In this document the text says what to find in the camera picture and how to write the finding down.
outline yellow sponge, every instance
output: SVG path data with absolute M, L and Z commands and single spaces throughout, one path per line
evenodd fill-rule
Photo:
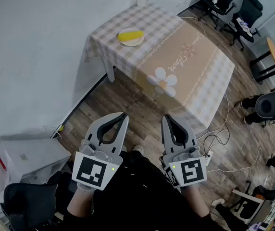
M 142 37 L 144 35 L 143 31 L 132 31 L 132 32 L 125 32 L 118 34 L 118 40 L 123 41 L 129 41 L 134 40 Z

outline table leg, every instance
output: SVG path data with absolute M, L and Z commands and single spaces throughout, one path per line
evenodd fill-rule
M 256 79 L 256 81 L 257 81 L 257 82 L 260 82 L 260 81 L 262 81 L 262 80 L 264 80 L 264 79 L 267 79 L 267 78 L 269 78 L 269 77 L 271 77 L 271 76 L 273 76 L 273 75 L 275 75 L 275 70 L 272 71 L 272 72 L 270 72 L 270 73 L 267 74 L 267 75 L 264 75 L 264 76 L 262 76 L 262 77 Z
M 250 65 L 253 66 L 255 63 L 258 63 L 260 60 L 262 60 L 263 58 L 267 57 L 268 55 L 270 55 L 271 52 L 268 51 L 265 54 L 261 55 L 260 57 L 256 58 L 255 60 L 250 62 Z
M 266 68 L 265 70 L 259 72 L 260 75 L 266 74 L 267 72 L 269 72 L 270 70 L 275 69 L 275 64 L 269 68 Z
M 114 76 L 114 71 L 113 71 L 113 64 L 106 59 L 105 57 L 101 57 L 102 58 L 102 62 L 105 68 L 105 71 L 107 72 L 108 75 L 108 79 L 111 83 L 113 83 L 115 81 L 115 76 Z

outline red object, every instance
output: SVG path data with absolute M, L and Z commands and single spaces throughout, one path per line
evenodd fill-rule
M 0 158 L 0 164 L 2 165 L 3 169 L 6 171 L 6 166 L 5 164 L 3 163 L 2 159 Z

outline plate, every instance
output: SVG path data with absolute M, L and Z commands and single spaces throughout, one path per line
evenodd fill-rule
M 139 31 L 139 30 L 134 27 L 128 27 L 128 28 L 121 30 L 119 33 L 126 33 L 126 32 L 130 32 L 130 31 Z M 129 41 L 123 41 L 121 43 L 126 46 L 137 46 L 137 45 L 143 43 L 143 41 L 144 41 L 144 35 L 140 38 L 136 38 L 136 39 L 129 40 Z

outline wooden floor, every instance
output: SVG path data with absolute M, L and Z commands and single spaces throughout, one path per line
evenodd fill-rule
M 198 15 L 194 13 L 199 12 L 196 9 L 190 10 L 182 13 L 181 16 L 197 17 Z M 199 21 L 195 19 L 185 20 L 204 33 Z M 214 30 L 207 17 L 202 23 L 207 37 L 236 65 L 226 91 L 231 108 L 238 100 L 270 91 L 273 87 L 270 82 L 264 82 L 260 86 L 252 78 L 249 68 L 249 61 L 254 59 L 252 53 L 248 49 L 245 49 L 244 52 L 240 51 L 237 43 L 235 46 L 230 47 L 231 35 L 221 34 L 218 30 Z M 142 144 L 145 148 L 145 156 L 157 167 L 160 167 L 161 164 L 158 158 L 163 153 L 161 118 L 165 114 L 165 110 L 159 104 L 153 103 L 144 96 L 141 88 L 118 69 L 115 69 L 114 83 L 110 83 L 108 79 L 105 79 L 75 111 L 66 123 L 64 131 L 61 132 L 60 143 L 74 155 L 93 121 L 109 113 L 119 111 L 128 113 L 130 117 L 125 146 L 128 150 L 131 150 L 134 145 Z M 207 131 L 219 128 L 224 122 L 227 111 L 227 100 L 223 98 Z M 268 185 L 271 186 L 275 181 L 275 168 L 267 169 L 265 167 L 267 157 L 270 154 L 275 155 L 275 125 L 265 128 L 262 128 L 260 124 L 249 126 L 243 123 L 243 116 L 247 114 L 249 114 L 249 111 L 241 109 L 240 106 L 229 113 L 228 121 L 223 128 L 229 129 L 230 140 L 226 146 L 216 145 L 213 147 L 214 156 L 207 170 L 232 171 L 250 167 L 255 162 L 258 150 L 261 148 L 262 156 L 258 168 L 252 169 L 251 172 L 247 170 L 234 173 L 209 172 L 207 181 L 199 185 L 208 206 L 211 206 L 211 202 L 218 198 L 224 198 L 226 205 L 234 203 L 235 197 L 231 194 L 232 190 L 237 186 L 244 191 L 247 187 L 246 180 L 252 181 L 251 189 L 263 184 L 267 175 L 270 176 Z M 226 133 L 221 133 L 220 137 L 224 141 Z M 203 150 L 204 138 L 198 140 L 201 150 Z M 211 140 L 212 138 L 207 139 L 206 148 L 208 148 Z M 213 217 L 225 226 L 224 221 L 216 216 Z

